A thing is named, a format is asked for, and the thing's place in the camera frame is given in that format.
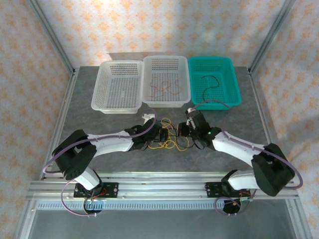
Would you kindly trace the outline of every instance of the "wire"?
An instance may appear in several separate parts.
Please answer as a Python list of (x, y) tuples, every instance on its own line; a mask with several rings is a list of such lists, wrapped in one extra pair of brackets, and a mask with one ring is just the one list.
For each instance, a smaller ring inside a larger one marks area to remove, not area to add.
[(200, 148), (200, 147), (197, 145), (197, 143), (195, 143), (195, 142), (194, 142), (194, 144), (195, 144), (196, 148), (198, 148), (198, 149), (200, 149), (200, 150), (203, 150), (203, 149), (205, 148), (205, 147)]
[[(207, 100), (207, 101), (203, 101), (201, 103), (199, 103), (198, 105), (194, 106), (192, 109), (195, 109), (197, 108), (198, 106), (204, 104), (204, 103), (207, 103), (207, 102), (218, 102), (218, 103), (221, 103), (223, 104), (224, 106), (226, 106), (228, 109), (231, 109), (228, 105), (226, 105), (225, 103), (221, 102), (221, 101), (218, 101), (218, 100)], [(231, 114), (231, 112), (223, 119), (223, 121), (225, 121), (225, 119)], [(245, 146), (247, 148), (252, 148), (252, 145), (248, 144), (248, 143), (245, 143), (245, 142), (242, 142), (240, 140), (237, 140), (235, 138), (232, 138), (231, 135), (228, 135), (227, 132), (223, 129), (223, 127), (221, 127), (221, 131), (223, 132), (223, 134), (228, 138), (228, 140), (232, 141), (232, 142), (235, 142), (235, 143), (238, 143), (242, 146)], [(299, 179), (299, 185), (297, 186), (286, 186), (285, 188), (290, 188), (290, 189), (298, 189), (298, 188), (301, 188), (304, 184), (304, 181), (303, 181), (303, 178), (300, 174), (300, 172), (287, 160), (283, 159), (282, 157), (272, 153), (272, 152), (269, 152), (267, 150), (264, 150), (262, 148), (258, 148), (258, 147), (254, 147), (253, 146), (253, 149), (257, 150), (257, 151), (260, 151), (260, 152), (263, 152), (267, 155), (270, 155), (274, 158), (276, 158), (277, 160), (281, 161), (282, 163), (286, 164), (288, 167), (290, 167), (294, 172), (295, 174), (297, 175), (298, 179)]]
[(184, 142), (183, 138), (180, 137), (180, 136), (178, 136), (178, 135), (177, 135), (177, 129), (176, 129), (171, 123), (169, 123), (169, 124), (170, 124), (170, 126), (172, 127), (172, 129), (175, 131), (175, 134), (176, 134), (176, 135), (171, 135), (171, 136), (173, 136), (173, 137), (176, 138), (175, 143), (176, 143), (179, 147), (182, 147), (182, 148), (192, 148), (192, 147), (194, 147), (195, 142), (193, 142), (193, 144), (192, 144), (191, 146), (189, 146), (189, 147), (180, 145), (180, 144), (178, 143), (177, 139), (179, 138), (179, 139), (181, 139), (181, 140)]
[(249, 197), (251, 197), (251, 194), (245, 191), (240, 191), (240, 196), (243, 197), (243, 194), (248, 195)]
[[(256, 191), (257, 191), (257, 189), (254, 190), (253, 194), (251, 195), (251, 199), (254, 198), (254, 196), (255, 196), (255, 194), (256, 194)], [(235, 215), (237, 215), (237, 214), (242, 214), (243, 212), (245, 212), (245, 211), (247, 210), (247, 208), (248, 208), (249, 205), (250, 205), (250, 201), (249, 201), (248, 204), (247, 204), (247, 206), (246, 206), (243, 210), (241, 210), (241, 211), (239, 211), (239, 212), (237, 212), (237, 213), (234, 213), (234, 214), (222, 213), (221, 211), (219, 211), (219, 210), (217, 209), (217, 201), (220, 200), (220, 199), (230, 200), (230, 201), (232, 201), (232, 203), (235, 203), (239, 208), (241, 208), (241, 206), (240, 206), (239, 203), (237, 203), (234, 199), (229, 198), (229, 197), (219, 197), (219, 198), (216, 198), (216, 200), (214, 201), (215, 211), (218, 212), (218, 213), (221, 214), (221, 215), (224, 215), (224, 216), (235, 216)]]
[(102, 140), (102, 139), (106, 139), (106, 138), (136, 138), (136, 137), (139, 137), (145, 133), (147, 133), (148, 131), (150, 131), (153, 126), (155, 125), (156, 123), (156, 120), (157, 120), (157, 113), (155, 110), (153, 110), (152, 108), (149, 108), (149, 110), (152, 110), (154, 112), (154, 120), (153, 120), (153, 123), (151, 124), (151, 126), (149, 128), (147, 128), (145, 131), (141, 132), (141, 133), (138, 133), (138, 134), (135, 134), (135, 135), (105, 135), (105, 136), (101, 136), (101, 137), (98, 137), (98, 138), (90, 138), (90, 139), (84, 139), (84, 140), (80, 140), (80, 141), (77, 141), (69, 146), (67, 146), (66, 148), (64, 148), (63, 150), (61, 150), (60, 152), (58, 152), (56, 155), (54, 155), (47, 163), (46, 165), (43, 167), (42, 169), (42, 172), (43, 173), (49, 173), (49, 174), (52, 174), (52, 173), (60, 173), (61, 171), (46, 171), (47, 168), (53, 164), (53, 162), (58, 158), (60, 157), (62, 154), (64, 154), (66, 151), (68, 151), (69, 149), (71, 148), (74, 148), (75, 146), (78, 146), (79, 144), (82, 144), (82, 143), (86, 143), (86, 142), (91, 142), (91, 141), (99, 141), (99, 140)]
[(164, 118), (161, 119), (160, 122), (161, 122), (161, 124), (162, 124), (162, 128), (168, 129), (168, 138), (167, 138), (167, 140), (166, 140), (164, 143), (158, 143), (158, 144), (159, 144), (158, 147), (152, 147), (152, 146), (149, 145), (149, 148), (150, 148), (150, 149), (158, 149), (158, 148), (172, 149), (172, 148), (176, 147), (176, 148), (178, 149), (178, 151), (186, 151), (187, 149), (189, 149), (189, 148), (192, 147), (192, 146), (189, 147), (189, 140), (188, 140), (187, 137), (185, 138), (186, 141), (187, 141), (187, 146), (181, 146), (181, 147), (183, 147), (184, 149), (181, 149), (181, 148), (179, 147), (180, 145), (177, 143), (177, 138), (178, 138), (179, 136), (174, 135), (174, 134), (171, 133), (170, 129), (174, 130), (174, 131), (175, 131), (175, 134), (177, 134), (177, 131), (176, 131), (176, 129), (174, 128), (174, 126), (171, 124), (171, 121), (170, 121), (169, 118), (165, 118), (165, 117), (164, 117)]
[(107, 193), (107, 192), (106, 192), (106, 189), (104, 188), (104, 190), (103, 190), (102, 193), (100, 193), (100, 194), (98, 194), (98, 195), (92, 197), (91, 200), (94, 200), (94, 199), (96, 199), (96, 198), (98, 198), (98, 197), (100, 197), (100, 196), (103, 196), (103, 195), (105, 195), (106, 193)]
[(64, 206), (64, 208), (65, 208), (68, 212), (70, 212), (70, 213), (72, 213), (72, 214), (74, 214), (74, 215), (80, 216), (80, 217), (90, 217), (90, 216), (93, 216), (93, 215), (96, 216), (96, 215), (97, 215), (96, 213), (95, 213), (95, 214), (80, 214), (80, 213), (76, 213), (75, 211), (69, 209), (69, 208), (66, 206), (66, 204), (65, 204), (64, 201), (63, 201), (63, 192), (64, 192), (65, 188), (66, 188), (70, 183), (73, 183), (73, 182), (76, 182), (76, 181), (73, 179), (73, 180), (67, 182), (67, 183), (64, 185), (64, 187), (62, 188), (62, 191), (61, 191), (61, 203), (62, 203), (62, 205)]
[[(155, 85), (155, 86), (152, 85), (154, 79), (156, 79), (156, 85)], [(167, 81), (162, 81), (162, 82), (160, 83), (160, 89), (159, 89), (159, 87), (158, 87), (158, 79), (159, 79), (158, 77), (152, 78), (150, 87), (151, 87), (151, 88), (154, 88), (154, 90), (151, 91), (151, 95), (148, 96), (148, 97), (151, 97), (151, 98), (163, 97), (164, 94), (165, 94), (165, 92), (169, 92), (171, 95), (178, 95), (178, 94), (180, 94), (180, 92), (181, 92), (181, 86), (179, 86), (179, 84), (176, 83), (176, 82), (178, 81), (178, 79), (174, 81), (174, 84), (175, 84), (175, 86), (177, 86), (177, 87), (179, 88), (179, 91), (173, 93), (173, 92), (171, 92), (171, 91), (169, 90), (170, 87), (171, 87), (171, 80), (170, 80), (170, 78), (169, 78), (168, 71), (167, 71), (167, 79), (168, 79), (168, 80), (167, 80)], [(156, 96), (156, 92), (160, 92), (160, 93), (161, 93), (161, 96)]]
[(209, 89), (213, 89), (213, 88), (218, 88), (219, 87), (219, 81), (218, 81), (218, 79), (216, 78), (216, 77), (214, 77), (214, 76), (212, 76), (212, 75), (209, 75), (209, 76), (203, 76), (202, 77), (202, 79), (203, 78), (205, 78), (205, 77), (213, 77), (216, 81), (217, 81), (217, 86), (213, 86), (213, 87), (208, 87), (208, 88), (206, 88), (204, 91), (203, 91), (203, 101), (205, 101), (205, 98), (204, 98), (204, 96), (205, 96), (205, 92), (207, 91), (207, 90), (209, 90)]

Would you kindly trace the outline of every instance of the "gray table surface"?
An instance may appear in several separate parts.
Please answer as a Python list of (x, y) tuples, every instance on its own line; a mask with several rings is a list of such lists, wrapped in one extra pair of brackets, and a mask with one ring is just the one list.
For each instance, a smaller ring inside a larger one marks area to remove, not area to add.
[[(61, 140), (73, 131), (83, 129), (89, 134), (108, 134), (122, 131), (137, 124), (143, 124), (142, 113), (148, 108), (142, 104), (134, 115), (105, 115), (91, 108), (91, 100), (99, 67), (81, 67), (74, 87), (70, 106), (64, 123)], [(224, 128), (232, 135), (254, 143), (266, 144), (255, 96), (245, 67), (235, 67), (242, 104), (233, 107)], [(176, 126), (185, 121), (182, 108), (155, 108), (159, 119), (168, 117)], [(203, 111), (210, 126), (221, 126), (229, 111)], [(147, 149), (131, 152), (113, 152), (94, 158), (90, 167), (98, 172), (228, 172), (232, 169), (247, 170), (244, 162), (225, 153), (196, 147), (184, 152), (174, 149)]]

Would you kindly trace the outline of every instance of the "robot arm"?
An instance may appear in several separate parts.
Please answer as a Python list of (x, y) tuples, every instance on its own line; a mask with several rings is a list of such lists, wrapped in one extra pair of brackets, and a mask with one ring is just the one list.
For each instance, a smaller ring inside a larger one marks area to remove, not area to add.
[(63, 177), (66, 180), (77, 181), (87, 191), (90, 191), (90, 195), (99, 194), (101, 189), (99, 186), (102, 181), (98, 174), (88, 167), (94, 157), (106, 153), (142, 149), (145, 146), (147, 147), (151, 141), (165, 142), (167, 140), (168, 130), (162, 128), (159, 122), (156, 122), (147, 133), (138, 137), (129, 137), (144, 132), (154, 121), (154, 115), (144, 115), (143, 118), (145, 119), (144, 125), (136, 125), (118, 133), (93, 135), (86, 134), (82, 129), (73, 132), (53, 151), (53, 156), (73, 143), (84, 139), (90, 139), (90, 142), (79, 144), (67, 150), (55, 160)]
[(190, 136), (198, 140), (203, 147), (230, 154), (252, 167), (252, 170), (232, 170), (222, 179), (222, 188), (226, 193), (241, 189), (261, 189), (275, 196), (295, 176), (294, 171), (264, 151), (273, 153), (286, 160), (280, 148), (271, 143), (267, 146), (250, 143), (232, 136), (217, 127), (210, 127), (203, 114), (189, 108), (186, 111), (187, 122), (180, 123), (177, 131), (180, 136)]
[[(232, 170), (222, 179), (222, 190), (226, 194), (241, 189), (261, 189), (270, 196), (275, 196), (294, 177), (294, 171), (275, 157), (263, 152), (271, 152), (284, 159), (285, 156), (275, 144), (267, 146), (254, 144), (230, 135), (217, 127), (210, 127), (203, 114), (194, 109), (186, 111), (187, 122), (180, 123), (177, 128), (179, 136), (191, 137), (203, 147), (230, 154), (252, 167), (248, 171)], [(53, 155), (69, 145), (84, 139), (90, 142), (82, 143), (61, 154), (56, 159), (57, 166), (66, 180), (76, 180), (90, 195), (98, 195), (101, 191), (101, 179), (96, 172), (88, 167), (91, 160), (101, 154), (116, 151), (131, 151), (147, 147), (149, 143), (167, 141), (168, 130), (159, 122), (147, 133), (138, 137), (127, 137), (144, 132), (150, 128), (154, 119), (151, 115), (144, 116), (144, 125), (136, 125), (119, 133), (106, 135), (85, 134), (83, 130), (72, 133), (53, 152)], [(110, 138), (94, 140), (102, 136)]]

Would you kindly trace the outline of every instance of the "floral wallpaper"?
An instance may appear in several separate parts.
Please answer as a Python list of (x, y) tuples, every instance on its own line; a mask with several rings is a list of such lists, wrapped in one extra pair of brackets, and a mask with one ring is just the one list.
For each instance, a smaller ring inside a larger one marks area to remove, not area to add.
[(25, 0), (0, 1), (0, 238), (38, 179), (69, 75)]
[(319, 238), (319, 5), (298, 0), (254, 75), (272, 139), (301, 172), (298, 190)]
[(151, 54), (248, 66), (284, 0), (38, 0), (73, 67)]

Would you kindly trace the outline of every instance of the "teal plastic basket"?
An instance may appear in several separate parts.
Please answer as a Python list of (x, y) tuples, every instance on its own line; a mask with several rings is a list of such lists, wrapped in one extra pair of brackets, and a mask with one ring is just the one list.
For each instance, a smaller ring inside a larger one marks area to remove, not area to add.
[[(205, 100), (218, 100), (230, 107), (241, 104), (238, 82), (231, 59), (197, 56), (188, 60), (191, 100), (197, 105)], [(198, 110), (227, 110), (221, 103), (208, 102)]]

